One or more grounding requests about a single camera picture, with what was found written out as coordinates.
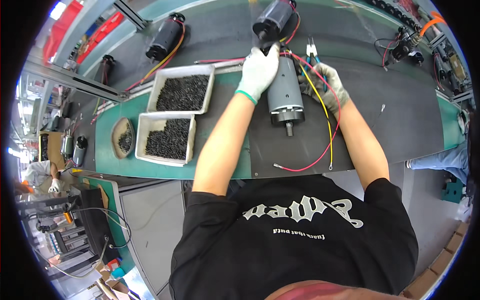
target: white work glove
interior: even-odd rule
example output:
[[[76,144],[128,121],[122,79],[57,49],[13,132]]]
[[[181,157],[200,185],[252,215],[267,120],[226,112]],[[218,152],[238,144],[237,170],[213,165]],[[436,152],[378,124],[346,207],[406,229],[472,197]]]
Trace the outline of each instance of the white work glove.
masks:
[[[52,180],[52,185],[48,189],[48,192],[60,192],[61,191],[61,181],[59,179],[54,178]]]
[[[337,71],[330,67],[329,65],[326,65],[322,62],[315,63],[313,65],[313,68],[320,74],[320,75],[325,75],[327,77],[327,83],[332,87],[332,89],[335,91],[336,96],[338,97],[338,101],[340,102],[340,107],[343,107],[345,103],[348,102],[350,99],[350,96],[348,95],[347,90],[343,87],[342,82],[340,80],[340,77],[338,77]],[[313,85],[315,86],[318,94],[322,98],[323,102],[325,103],[325,106],[332,112],[336,113],[338,111],[338,103],[335,99],[335,96],[333,95],[332,91],[330,89],[327,89],[326,92],[324,92],[324,82],[318,78],[317,74],[310,68],[307,70],[308,77],[312,81]],[[307,94],[311,97],[313,97],[315,100],[320,102],[318,99],[317,95],[315,94],[312,86],[310,83],[307,81],[305,76],[298,76],[298,80],[301,86],[304,86],[304,89],[302,93]]]
[[[274,43],[265,56],[259,48],[252,52],[243,63],[242,77],[235,93],[247,96],[257,105],[262,93],[269,87],[278,71],[280,44]]]

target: gray motor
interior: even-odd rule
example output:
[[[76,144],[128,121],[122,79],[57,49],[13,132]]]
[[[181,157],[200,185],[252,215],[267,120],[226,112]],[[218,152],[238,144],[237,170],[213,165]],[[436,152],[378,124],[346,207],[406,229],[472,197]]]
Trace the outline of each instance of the gray motor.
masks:
[[[297,3],[293,0],[273,1],[253,24],[253,32],[263,41],[278,40],[278,35],[293,14],[292,6],[297,7]]]
[[[75,143],[75,150],[73,151],[72,161],[76,167],[80,167],[84,163],[84,156],[87,150],[87,139],[82,135],[77,139]]]
[[[280,56],[278,72],[268,88],[268,110],[273,125],[282,124],[287,136],[293,136],[293,124],[305,121],[303,101],[291,57]]]

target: blue pliers handle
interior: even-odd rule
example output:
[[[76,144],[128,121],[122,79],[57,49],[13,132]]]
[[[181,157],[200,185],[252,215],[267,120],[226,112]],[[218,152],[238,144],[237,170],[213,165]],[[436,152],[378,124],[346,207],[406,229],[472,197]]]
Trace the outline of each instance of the blue pliers handle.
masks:
[[[317,47],[315,46],[315,43],[313,42],[313,37],[309,36],[308,37],[308,43],[307,43],[307,63],[310,63],[312,61],[312,58],[315,59],[317,63],[320,62],[320,59],[318,58],[317,55]],[[324,92],[327,91],[327,85],[324,84]]]

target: motor housing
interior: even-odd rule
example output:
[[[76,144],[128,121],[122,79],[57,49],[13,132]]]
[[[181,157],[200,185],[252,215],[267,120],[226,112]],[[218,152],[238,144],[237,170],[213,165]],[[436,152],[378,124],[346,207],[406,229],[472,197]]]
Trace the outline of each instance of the motor housing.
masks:
[[[261,41],[278,41],[280,32],[297,7],[294,0],[274,0],[253,24],[253,32]]]
[[[305,121],[303,101],[293,58],[280,56],[278,72],[268,87],[268,110],[273,125],[283,125],[293,136],[293,125]]]
[[[178,39],[182,33],[182,25],[176,20],[185,22],[185,17],[181,13],[173,13],[168,19],[160,25],[158,32],[150,44],[146,56],[154,60],[163,60],[175,47],[173,42]]]

